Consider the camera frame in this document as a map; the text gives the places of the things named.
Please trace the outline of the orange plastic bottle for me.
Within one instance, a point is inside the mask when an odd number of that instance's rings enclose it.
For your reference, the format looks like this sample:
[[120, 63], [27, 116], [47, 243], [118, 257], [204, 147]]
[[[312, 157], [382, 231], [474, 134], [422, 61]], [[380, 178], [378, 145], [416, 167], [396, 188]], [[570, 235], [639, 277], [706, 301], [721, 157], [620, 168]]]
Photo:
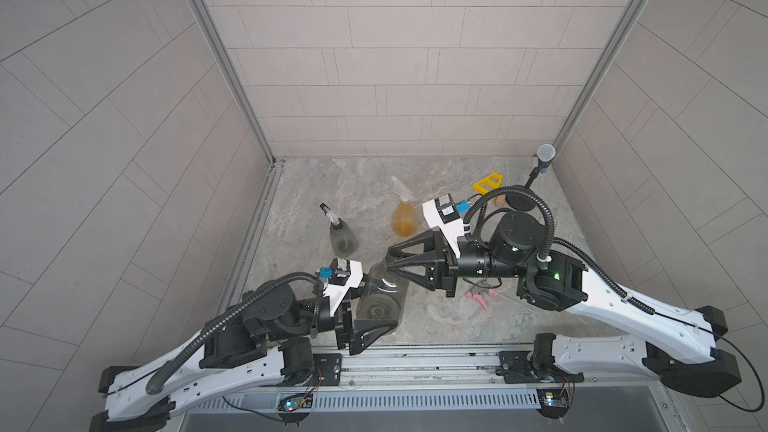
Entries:
[[419, 214], [411, 202], [399, 202], [392, 215], [391, 227], [396, 235], [411, 237], [418, 231], [419, 221]]

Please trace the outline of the pink grey spray nozzle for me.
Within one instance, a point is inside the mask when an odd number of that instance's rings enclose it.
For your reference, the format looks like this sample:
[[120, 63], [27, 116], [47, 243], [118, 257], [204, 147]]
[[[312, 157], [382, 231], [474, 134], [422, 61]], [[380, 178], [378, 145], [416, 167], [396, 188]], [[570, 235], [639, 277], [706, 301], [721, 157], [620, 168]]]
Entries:
[[472, 299], [477, 301], [484, 310], [488, 311], [489, 306], [487, 303], [487, 298], [495, 297], [496, 294], [497, 294], [496, 287], [472, 286], [465, 293], [465, 297], [467, 299]]

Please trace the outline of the dark grey bottle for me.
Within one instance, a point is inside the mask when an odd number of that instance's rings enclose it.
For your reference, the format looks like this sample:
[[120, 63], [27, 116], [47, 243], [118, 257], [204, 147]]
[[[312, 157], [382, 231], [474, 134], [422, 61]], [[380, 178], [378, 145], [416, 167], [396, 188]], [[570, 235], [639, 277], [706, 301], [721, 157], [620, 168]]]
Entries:
[[399, 322], [403, 315], [408, 286], [407, 279], [388, 270], [387, 260], [373, 265], [359, 298], [356, 318]]

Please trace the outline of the clear spray nozzle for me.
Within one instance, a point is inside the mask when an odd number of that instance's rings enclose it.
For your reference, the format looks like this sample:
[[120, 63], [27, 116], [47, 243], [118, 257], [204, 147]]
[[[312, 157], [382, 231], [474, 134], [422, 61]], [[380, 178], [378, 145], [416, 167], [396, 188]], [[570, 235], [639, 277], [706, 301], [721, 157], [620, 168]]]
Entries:
[[392, 176], [391, 181], [401, 202], [410, 203], [415, 200], [412, 191], [398, 177]]

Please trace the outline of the black white spray nozzle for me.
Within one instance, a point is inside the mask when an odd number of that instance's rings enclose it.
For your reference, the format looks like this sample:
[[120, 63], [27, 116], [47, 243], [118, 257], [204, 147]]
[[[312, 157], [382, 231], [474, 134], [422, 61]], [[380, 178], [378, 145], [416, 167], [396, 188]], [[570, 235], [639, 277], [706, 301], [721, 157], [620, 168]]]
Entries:
[[330, 220], [332, 226], [338, 227], [341, 221], [340, 217], [325, 203], [321, 203], [319, 207], [323, 211], [324, 215]]

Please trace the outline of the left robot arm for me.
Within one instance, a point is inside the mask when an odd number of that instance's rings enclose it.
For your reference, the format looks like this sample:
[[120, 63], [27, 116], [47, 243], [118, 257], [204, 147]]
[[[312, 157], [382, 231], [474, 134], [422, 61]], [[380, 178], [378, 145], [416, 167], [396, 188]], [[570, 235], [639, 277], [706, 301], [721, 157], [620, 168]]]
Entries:
[[299, 386], [277, 420], [302, 408], [322, 385], [334, 385], [334, 363], [318, 360], [311, 340], [334, 333], [337, 346], [358, 355], [394, 331], [399, 309], [352, 315], [366, 278], [326, 280], [293, 272], [245, 293], [192, 338], [140, 367], [110, 366], [99, 391], [106, 403], [92, 431], [158, 431], [180, 412], [249, 387]]

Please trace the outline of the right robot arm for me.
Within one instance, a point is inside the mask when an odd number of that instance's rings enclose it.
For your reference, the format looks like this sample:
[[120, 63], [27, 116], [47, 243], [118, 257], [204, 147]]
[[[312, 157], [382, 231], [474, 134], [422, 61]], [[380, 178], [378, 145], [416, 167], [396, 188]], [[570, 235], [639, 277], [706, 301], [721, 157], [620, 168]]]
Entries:
[[686, 310], [622, 287], [575, 245], [557, 239], [540, 270], [537, 247], [545, 226], [524, 212], [502, 215], [488, 244], [465, 238], [450, 245], [438, 229], [388, 249], [390, 272], [452, 297], [458, 280], [515, 278], [516, 294], [534, 307], [583, 315], [620, 330], [614, 337], [539, 333], [519, 380], [576, 381], [586, 372], [638, 374], [694, 397], [716, 397], [738, 385], [737, 358], [718, 348], [727, 332], [721, 310]]

